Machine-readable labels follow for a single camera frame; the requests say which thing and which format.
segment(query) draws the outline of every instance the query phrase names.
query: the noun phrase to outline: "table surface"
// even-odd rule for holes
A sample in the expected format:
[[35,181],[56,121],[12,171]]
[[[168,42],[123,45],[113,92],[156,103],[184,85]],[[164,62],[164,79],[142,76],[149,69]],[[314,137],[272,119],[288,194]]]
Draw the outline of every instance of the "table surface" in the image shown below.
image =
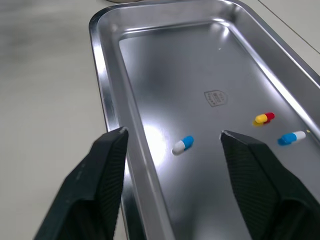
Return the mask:
[[[320,74],[319,1],[304,1],[303,11],[298,0],[243,2]],[[0,239],[35,235],[66,175],[106,131],[88,23],[112,4],[0,5]],[[300,21],[289,17],[287,5]],[[121,218],[115,239],[126,239]]]

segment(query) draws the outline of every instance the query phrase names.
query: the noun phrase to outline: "yellow and red capsule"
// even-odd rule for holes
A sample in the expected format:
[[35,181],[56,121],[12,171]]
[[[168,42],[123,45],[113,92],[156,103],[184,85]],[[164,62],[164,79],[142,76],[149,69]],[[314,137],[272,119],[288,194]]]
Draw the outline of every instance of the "yellow and red capsule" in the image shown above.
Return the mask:
[[262,124],[268,124],[270,123],[270,121],[272,119],[274,119],[276,117],[276,115],[273,112],[266,112],[264,114],[260,114],[258,116],[255,117],[254,121],[258,124],[258,125],[262,125]]

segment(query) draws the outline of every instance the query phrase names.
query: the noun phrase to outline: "capsule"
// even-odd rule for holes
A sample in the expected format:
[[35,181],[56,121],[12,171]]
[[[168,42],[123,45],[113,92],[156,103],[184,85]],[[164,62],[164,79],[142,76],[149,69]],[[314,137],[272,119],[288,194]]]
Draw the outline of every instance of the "capsule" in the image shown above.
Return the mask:
[[299,140],[302,140],[305,137],[306,133],[304,131],[295,131],[283,135],[280,139],[278,139],[278,143],[280,145],[289,145]]
[[185,150],[190,148],[194,143],[194,138],[192,136],[186,136],[185,138],[178,141],[172,147],[172,153],[174,155],[182,154]]
[[256,116],[255,121],[258,124],[267,124],[267,123],[270,123],[270,121],[274,119],[275,116],[276,115],[273,112],[267,112],[267,113]]

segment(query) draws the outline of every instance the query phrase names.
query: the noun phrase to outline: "blue and white capsule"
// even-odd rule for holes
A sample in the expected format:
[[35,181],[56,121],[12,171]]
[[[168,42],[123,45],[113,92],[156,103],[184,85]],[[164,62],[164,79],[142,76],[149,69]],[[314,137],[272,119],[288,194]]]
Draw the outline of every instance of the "blue and white capsule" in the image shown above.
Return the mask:
[[295,131],[283,135],[280,139],[278,139],[278,143],[280,145],[289,145],[299,140],[302,140],[305,137],[306,133],[304,131]]
[[172,153],[174,155],[182,154],[185,150],[189,149],[193,143],[194,138],[192,136],[186,136],[185,138],[173,145]]

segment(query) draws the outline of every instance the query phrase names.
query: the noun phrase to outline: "stainless steel tray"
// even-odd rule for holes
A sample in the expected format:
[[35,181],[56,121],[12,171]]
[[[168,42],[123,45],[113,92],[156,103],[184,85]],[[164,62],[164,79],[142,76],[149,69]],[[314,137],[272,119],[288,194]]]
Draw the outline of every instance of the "stainless steel tray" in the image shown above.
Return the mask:
[[[320,200],[320,77],[248,6],[123,4],[98,12],[89,28],[107,128],[130,132],[125,216],[133,190],[147,239],[250,239],[222,130],[268,144]],[[210,101],[211,91],[220,91],[221,104]],[[254,127],[265,112],[276,118]],[[281,135],[306,129],[313,137],[277,144]],[[174,156],[173,144],[187,135],[192,148]]]

